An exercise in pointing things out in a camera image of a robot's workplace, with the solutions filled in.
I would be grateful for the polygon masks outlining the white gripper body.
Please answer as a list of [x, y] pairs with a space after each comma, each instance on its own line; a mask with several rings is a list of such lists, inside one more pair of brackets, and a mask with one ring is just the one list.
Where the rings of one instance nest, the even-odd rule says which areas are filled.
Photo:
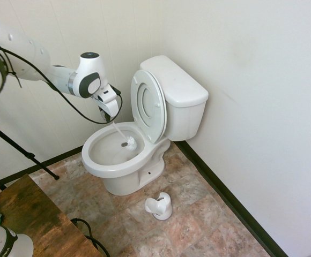
[[98, 106], [111, 117], [115, 117], [119, 112], [119, 107], [117, 104], [117, 94], [111, 87], [107, 85], [100, 88], [95, 93], [95, 97], [98, 100]]

